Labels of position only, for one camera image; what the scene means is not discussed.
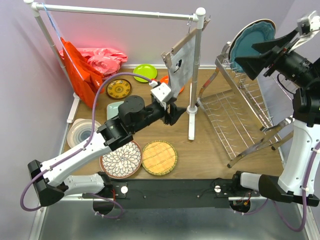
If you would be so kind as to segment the woven bamboo plate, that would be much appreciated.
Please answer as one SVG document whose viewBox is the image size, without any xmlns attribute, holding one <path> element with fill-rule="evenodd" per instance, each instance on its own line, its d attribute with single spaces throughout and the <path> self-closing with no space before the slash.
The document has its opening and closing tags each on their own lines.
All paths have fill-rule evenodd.
<svg viewBox="0 0 320 240">
<path fill-rule="evenodd" d="M 178 153 L 167 141 L 151 141 L 142 150 L 142 166 L 153 176 L 169 174 L 176 166 Z"/>
</svg>

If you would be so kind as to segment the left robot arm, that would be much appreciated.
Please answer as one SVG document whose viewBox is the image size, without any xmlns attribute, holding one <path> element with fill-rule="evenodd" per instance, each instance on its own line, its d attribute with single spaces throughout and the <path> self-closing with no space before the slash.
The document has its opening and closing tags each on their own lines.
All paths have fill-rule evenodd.
<svg viewBox="0 0 320 240">
<path fill-rule="evenodd" d="M 186 110 L 175 103 L 170 103 L 169 109 L 165 109 L 155 99 L 145 105 L 140 96 L 127 97 L 118 107 L 118 114 L 83 142 L 50 160 L 33 160 L 27 165 L 40 205 L 48 207 L 74 194 L 107 197 L 113 183 L 106 173 L 85 176 L 73 176 L 72 173 L 88 162 L 128 144 L 136 132 L 158 120 L 166 125 L 174 125 Z"/>
</svg>

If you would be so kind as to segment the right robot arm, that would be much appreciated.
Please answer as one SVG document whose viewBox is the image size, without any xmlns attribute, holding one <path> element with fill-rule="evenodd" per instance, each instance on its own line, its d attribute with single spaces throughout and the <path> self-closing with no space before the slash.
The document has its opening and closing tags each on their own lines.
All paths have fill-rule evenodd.
<svg viewBox="0 0 320 240">
<path fill-rule="evenodd" d="M 259 55 L 235 58 L 250 79 L 267 69 L 265 77 L 277 71 L 298 88 L 292 99 L 293 138 L 282 174 L 237 171 L 230 183 L 234 195 L 251 189 L 276 202 L 319 205 L 314 182 L 320 163 L 320 61 L 310 62 L 295 52 L 319 31 L 317 27 L 297 27 L 283 37 L 254 43 L 252 48 Z"/>
</svg>

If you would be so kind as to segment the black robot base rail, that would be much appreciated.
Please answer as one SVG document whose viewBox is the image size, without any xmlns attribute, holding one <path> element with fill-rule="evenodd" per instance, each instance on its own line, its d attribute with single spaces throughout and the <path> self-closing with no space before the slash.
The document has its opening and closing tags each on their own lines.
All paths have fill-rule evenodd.
<svg viewBox="0 0 320 240">
<path fill-rule="evenodd" d="M 256 190 L 240 189 L 231 179 L 110 179 L 100 196 L 115 200 L 125 210 L 230 208 L 240 211 L 261 204 Z"/>
</svg>

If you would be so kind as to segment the brown rim floral plate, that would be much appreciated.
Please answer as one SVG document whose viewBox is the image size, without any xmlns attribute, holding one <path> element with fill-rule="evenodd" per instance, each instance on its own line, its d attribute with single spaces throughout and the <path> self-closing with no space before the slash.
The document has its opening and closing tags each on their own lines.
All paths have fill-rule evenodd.
<svg viewBox="0 0 320 240">
<path fill-rule="evenodd" d="M 110 178 L 124 179 L 132 176 L 142 164 L 142 150 L 131 141 L 126 145 L 100 157 L 99 164 Z"/>
</svg>

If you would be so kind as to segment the orange plastic plate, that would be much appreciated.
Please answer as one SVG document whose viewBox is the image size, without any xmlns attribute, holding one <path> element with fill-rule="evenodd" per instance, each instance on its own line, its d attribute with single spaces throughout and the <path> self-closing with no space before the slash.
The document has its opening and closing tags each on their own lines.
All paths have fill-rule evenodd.
<svg viewBox="0 0 320 240">
<path fill-rule="evenodd" d="M 160 79 L 160 82 L 161 83 L 165 83 L 165 84 L 169 84 L 169 76 L 168 75 L 166 75 L 166 76 L 164 76 L 164 77 L 162 77 L 161 79 Z"/>
</svg>

